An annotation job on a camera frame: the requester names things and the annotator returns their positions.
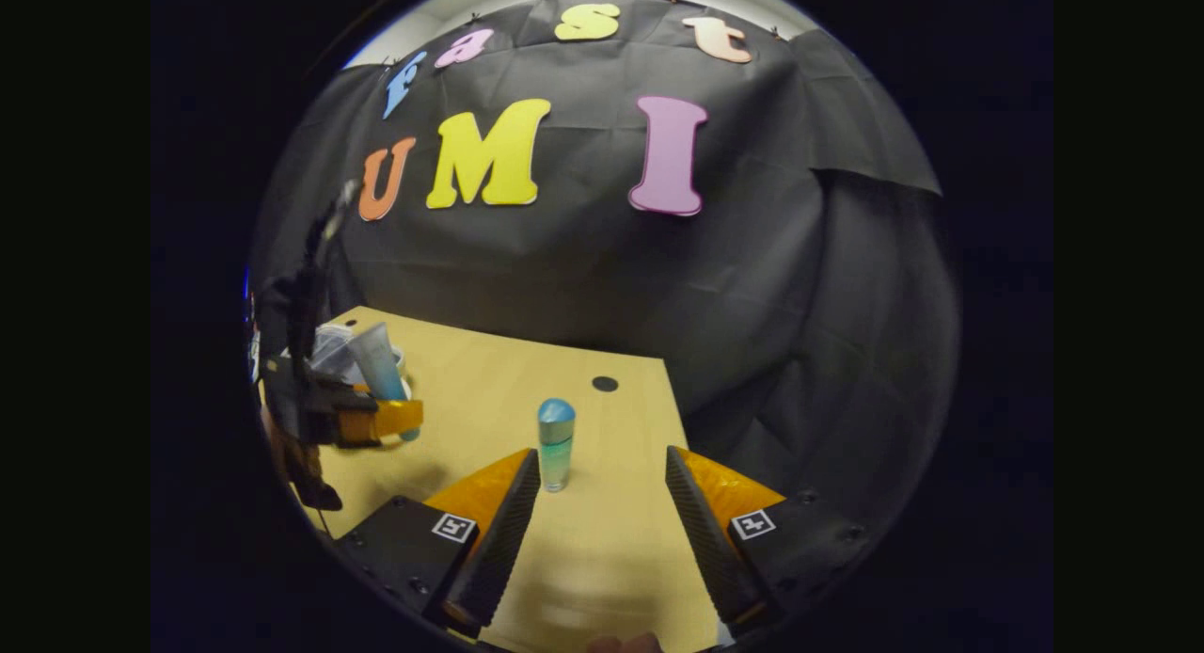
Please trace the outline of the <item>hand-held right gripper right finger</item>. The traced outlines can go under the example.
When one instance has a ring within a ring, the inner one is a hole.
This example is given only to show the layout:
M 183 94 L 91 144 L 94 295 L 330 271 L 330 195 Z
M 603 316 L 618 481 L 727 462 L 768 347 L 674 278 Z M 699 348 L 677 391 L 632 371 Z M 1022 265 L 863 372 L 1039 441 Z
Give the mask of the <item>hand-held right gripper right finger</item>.
M 867 526 L 811 489 L 786 496 L 679 446 L 666 449 L 665 486 L 706 592 L 732 635 L 804 613 L 870 540 Z

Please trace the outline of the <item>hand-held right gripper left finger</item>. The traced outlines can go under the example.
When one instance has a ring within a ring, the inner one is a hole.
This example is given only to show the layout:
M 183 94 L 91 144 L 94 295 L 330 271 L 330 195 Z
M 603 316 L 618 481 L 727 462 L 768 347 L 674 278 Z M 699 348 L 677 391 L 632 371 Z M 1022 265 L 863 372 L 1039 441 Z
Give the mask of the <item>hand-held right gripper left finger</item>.
M 393 496 L 334 545 L 401 612 L 477 639 L 490 626 L 541 490 L 520 449 L 418 502 Z

